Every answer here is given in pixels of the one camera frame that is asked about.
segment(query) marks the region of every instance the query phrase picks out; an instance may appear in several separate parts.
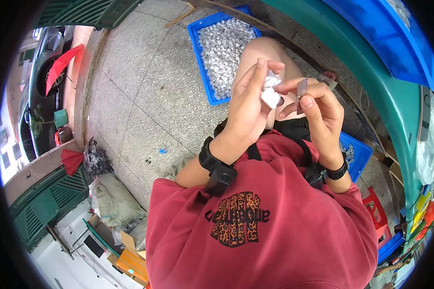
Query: green bucket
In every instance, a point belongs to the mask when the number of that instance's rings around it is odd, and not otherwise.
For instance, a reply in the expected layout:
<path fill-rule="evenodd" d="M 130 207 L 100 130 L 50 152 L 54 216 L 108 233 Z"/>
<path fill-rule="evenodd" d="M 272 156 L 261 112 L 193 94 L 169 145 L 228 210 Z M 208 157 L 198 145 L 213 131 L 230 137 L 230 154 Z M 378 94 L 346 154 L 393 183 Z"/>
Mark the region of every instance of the green bucket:
<path fill-rule="evenodd" d="M 54 125 L 56 128 L 60 128 L 63 125 L 68 124 L 68 112 L 65 108 L 60 111 L 54 112 Z"/>

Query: leg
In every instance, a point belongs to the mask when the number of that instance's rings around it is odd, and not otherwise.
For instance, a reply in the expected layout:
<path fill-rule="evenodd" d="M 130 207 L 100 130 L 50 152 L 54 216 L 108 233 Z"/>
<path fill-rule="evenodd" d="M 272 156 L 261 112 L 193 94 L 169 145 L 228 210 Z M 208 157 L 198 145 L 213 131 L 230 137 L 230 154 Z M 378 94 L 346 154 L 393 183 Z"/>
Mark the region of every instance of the leg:
<path fill-rule="evenodd" d="M 251 40 L 243 50 L 235 81 L 233 82 L 234 84 L 237 83 L 244 73 L 246 73 L 246 71 L 257 62 L 257 58 L 259 57 L 262 57 L 265 60 L 283 62 L 285 64 L 285 70 L 280 73 L 283 81 L 302 77 L 301 70 L 283 50 L 283 45 L 281 45 L 281 43 L 272 38 L 259 37 Z M 304 114 L 296 115 L 296 113 L 291 113 L 286 118 L 278 117 L 278 114 L 285 106 L 294 102 L 295 97 L 296 95 L 294 93 L 288 93 L 287 96 L 283 96 L 285 103 L 282 106 L 277 107 L 275 110 L 272 110 L 268 115 L 267 129 L 273 128 L 275 120 L 283 121 L 292 118 L 303 118 L 305 116 Z"/>

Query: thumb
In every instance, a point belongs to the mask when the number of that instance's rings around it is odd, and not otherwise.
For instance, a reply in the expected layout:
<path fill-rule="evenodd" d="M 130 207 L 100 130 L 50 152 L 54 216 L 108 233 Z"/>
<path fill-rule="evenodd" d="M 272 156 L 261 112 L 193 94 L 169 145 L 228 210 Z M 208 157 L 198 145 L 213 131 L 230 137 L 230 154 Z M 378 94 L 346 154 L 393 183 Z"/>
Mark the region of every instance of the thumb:
<path fill-rule="evenodd" d="M 263 58 L 257 58 L 255 71 L 252 74 L 248 87 L 246 88 L 249 95 L 260 97 L 260 92 L 262 91 L 265 78 L 267 77 L 267 69 L 267 61 Z"/>
<path fill-rule="evenodd" d="M 300 100 L 302 110 L 309 121 L 309 129 L 311 133 L 321 135 L 326 133 L 326 125 L 322 119 L 322 113 L 317 102 L 310 95 L 305 95 Z"/>

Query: teal plastic table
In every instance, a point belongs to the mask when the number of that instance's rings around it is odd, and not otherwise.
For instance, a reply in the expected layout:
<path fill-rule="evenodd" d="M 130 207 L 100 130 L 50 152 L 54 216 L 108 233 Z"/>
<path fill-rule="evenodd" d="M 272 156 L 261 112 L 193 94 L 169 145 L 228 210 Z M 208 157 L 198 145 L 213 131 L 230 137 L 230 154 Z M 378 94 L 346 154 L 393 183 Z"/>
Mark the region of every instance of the teal plastic table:
<path fill-rule="evenodd" d="M 421 187 L 416 170 L 419 85 L 392 78 L 365 38 L 321 0 L 262 1 L 290 16 L 322 40 L 368 92 L 389 132 L 399 159 L 405 189 L 406 218 L 411 221 L 416 213 L 413 204 L 420 195 Z"/>

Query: car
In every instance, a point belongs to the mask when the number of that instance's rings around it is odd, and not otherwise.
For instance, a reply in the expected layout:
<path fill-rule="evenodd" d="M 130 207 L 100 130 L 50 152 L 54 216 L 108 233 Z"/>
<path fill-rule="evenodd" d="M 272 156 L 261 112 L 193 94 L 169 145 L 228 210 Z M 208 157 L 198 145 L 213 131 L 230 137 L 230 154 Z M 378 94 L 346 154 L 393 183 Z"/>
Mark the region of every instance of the car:
<path fill-rule="evenodd" d="M 56 59 L 71 47 L 75 26 L 50 26 L 34 30 L 38 40 L 29 79 L 19 102 L 18 135 L 29 162 L 56 147 L 53 113 L 62 109 L 64 70 L 46 92 L 47 78 Z"/>

